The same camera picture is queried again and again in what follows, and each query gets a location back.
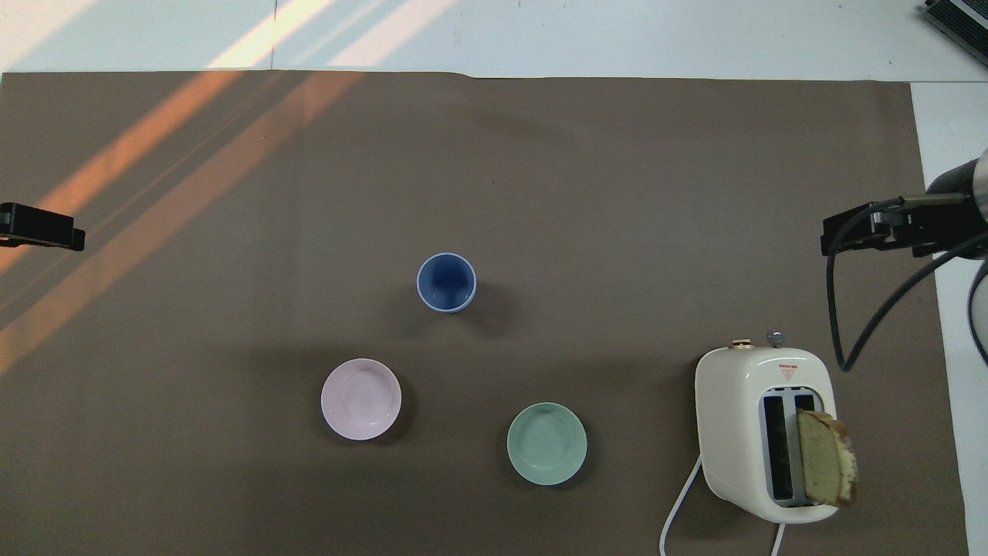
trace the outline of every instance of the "pink plate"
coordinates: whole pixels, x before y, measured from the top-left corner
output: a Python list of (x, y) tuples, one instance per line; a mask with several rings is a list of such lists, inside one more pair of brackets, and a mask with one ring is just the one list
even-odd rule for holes
[(337, 367), (322, 387), (322, 416), (337, 434), (351, 440), (380, 436), (401, 409), (401, 386), (383, 364), (351, 359)]

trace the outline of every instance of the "white toaster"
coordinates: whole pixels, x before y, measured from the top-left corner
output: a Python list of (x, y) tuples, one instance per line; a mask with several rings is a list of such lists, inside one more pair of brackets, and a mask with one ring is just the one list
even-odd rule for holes
[(837, 417), (830, 375), (816, 355), (734, 340), (703, 356), (696, 388), (701, 465), (714, 494), (776, 523), (837, 511), (803, 489), (796, 410)]

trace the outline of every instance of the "white table surface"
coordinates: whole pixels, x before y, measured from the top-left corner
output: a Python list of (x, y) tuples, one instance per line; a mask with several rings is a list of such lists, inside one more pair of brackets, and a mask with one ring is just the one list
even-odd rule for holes
[[(295, 68), (907, 81), (929, 182), (988, 147), (988, 68), (923, 21), (921, 5), (0, 0), (0, 73)], [(964, 314), (976, 266), (946, 265), (937, 291), (951, 402), (944, 411), (953, 416), (968, 544), (971, 554), (988, 554), (988, 369)]]

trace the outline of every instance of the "bread slice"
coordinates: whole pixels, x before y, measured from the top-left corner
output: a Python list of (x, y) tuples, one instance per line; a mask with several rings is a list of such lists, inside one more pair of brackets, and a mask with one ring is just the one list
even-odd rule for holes
[(828, 414), (799, 410), (799, 449), (806, 497), (843, 508), (858, 494), (858, 463), (848, 428)]

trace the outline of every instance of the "blue cup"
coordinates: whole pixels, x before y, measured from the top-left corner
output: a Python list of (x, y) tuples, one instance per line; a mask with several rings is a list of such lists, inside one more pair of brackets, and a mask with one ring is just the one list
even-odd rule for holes
[(429, 309), (456, 313), (473, 301), (477, 273), (469, 261), (456, 253), (437, 253), (422, 263), (415, 281), (419, 297)]

